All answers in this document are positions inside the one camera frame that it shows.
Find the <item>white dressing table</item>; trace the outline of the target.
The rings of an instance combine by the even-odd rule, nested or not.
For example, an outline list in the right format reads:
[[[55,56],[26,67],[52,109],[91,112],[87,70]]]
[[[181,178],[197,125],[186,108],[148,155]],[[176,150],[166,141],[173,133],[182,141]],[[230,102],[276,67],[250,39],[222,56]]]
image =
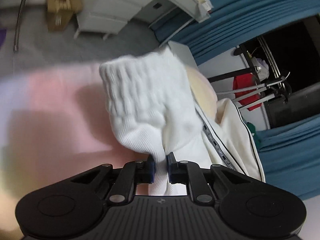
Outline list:
[[[127,23],[153,0],[82,0],[83,10],[77,14],[78,28],[74,38],[80,33],[103,34],[103,39],[118,34]],[[197,22],[209,18],[199,0],[169,0]]]

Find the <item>green clothes pile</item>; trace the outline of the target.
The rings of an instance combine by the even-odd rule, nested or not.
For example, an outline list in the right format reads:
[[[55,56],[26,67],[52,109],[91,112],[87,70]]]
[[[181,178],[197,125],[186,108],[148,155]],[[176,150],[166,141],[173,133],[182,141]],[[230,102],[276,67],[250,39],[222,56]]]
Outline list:
[[[246,122],[246,125],[247,125],[247,127],[253,137],[257,151],[259,151],[261,148],[261,140],[260,140],[259,136],[257,135],[256,127],[250,122]]]

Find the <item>right blue curtain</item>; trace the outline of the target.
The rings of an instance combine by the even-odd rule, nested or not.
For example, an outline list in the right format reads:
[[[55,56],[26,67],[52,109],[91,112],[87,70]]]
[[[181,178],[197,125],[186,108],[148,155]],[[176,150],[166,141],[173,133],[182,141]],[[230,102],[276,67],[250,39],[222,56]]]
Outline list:
[[[256,135],[268,184],[302,200],[319,195],[319,115]]]

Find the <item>white garment steamer stand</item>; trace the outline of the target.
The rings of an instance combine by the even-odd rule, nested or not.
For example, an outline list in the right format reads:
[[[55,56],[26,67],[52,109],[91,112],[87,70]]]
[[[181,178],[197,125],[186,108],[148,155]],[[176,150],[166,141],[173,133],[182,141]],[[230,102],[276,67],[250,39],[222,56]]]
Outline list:
[[[232,50],[232,57],[239,56],[244,68],[209,77],[208,81],[214,83],[226,79],[233,79],[233,89],[218,92],[218,95],[235,95],[233,102],[241,104],[240,109],[257,108],[274,98],[282,97],[288,103],[291,89],[286,85],[289,74],[282,75],[265,40],[260,35],[253,39],[256,49],[262,52],[265,61],[254,57],[248,46],[241,44]]]

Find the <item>blue curtain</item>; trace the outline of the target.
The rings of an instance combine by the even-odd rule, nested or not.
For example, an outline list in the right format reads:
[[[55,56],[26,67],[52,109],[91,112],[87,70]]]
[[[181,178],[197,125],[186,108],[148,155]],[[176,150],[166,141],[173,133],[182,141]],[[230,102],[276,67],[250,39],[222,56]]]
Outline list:
[[[319,115],[256,135],[268,184],[302,200],[319,195]]]
[[[159,43],[189,47],[197,64],[268,31],[319,13],[319,0],[210,0],[199,23],[176,8],[151,26]]]

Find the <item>left blue curtain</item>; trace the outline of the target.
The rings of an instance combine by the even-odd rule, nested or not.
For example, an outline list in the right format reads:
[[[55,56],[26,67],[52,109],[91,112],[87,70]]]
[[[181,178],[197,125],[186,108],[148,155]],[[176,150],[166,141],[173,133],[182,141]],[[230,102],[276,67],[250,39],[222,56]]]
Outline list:
[[[319,0],[210,0],[199,23],[176,8],[151,26],[159,43],[189,47],[197,64],[268,31],[319,13]]]

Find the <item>pastel pink blue bedsheet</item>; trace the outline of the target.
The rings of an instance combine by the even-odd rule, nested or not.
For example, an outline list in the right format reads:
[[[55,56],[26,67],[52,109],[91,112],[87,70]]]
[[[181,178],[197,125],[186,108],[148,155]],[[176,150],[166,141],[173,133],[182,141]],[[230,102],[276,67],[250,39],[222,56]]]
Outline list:
[[[1,239],[22,237],[15,207],[27,193],[138,159],[113,135],[98,64],[1,79]]]

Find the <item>brown cardboard box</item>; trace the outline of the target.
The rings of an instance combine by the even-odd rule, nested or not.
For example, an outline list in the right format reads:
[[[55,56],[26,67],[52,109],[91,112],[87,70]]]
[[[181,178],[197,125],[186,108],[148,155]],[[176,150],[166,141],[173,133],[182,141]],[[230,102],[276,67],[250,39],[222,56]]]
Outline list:
[[[63,31],[73,15],[82,9],[82,0],[47,0],[48,31]]]

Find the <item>white jacket with striped trim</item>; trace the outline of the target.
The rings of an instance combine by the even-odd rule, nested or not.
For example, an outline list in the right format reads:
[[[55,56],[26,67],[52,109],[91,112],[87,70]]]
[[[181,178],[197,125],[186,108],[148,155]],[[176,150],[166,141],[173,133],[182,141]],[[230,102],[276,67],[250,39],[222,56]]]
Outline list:
[[[259,181],[265,174],[253,137],[230,99],[219,100],[208,80],[170,48],[103,63],[100,77],[112,131],[125,148],[156,163],[151,196],[183,195],[169,182],[166,157],[220,164]]]

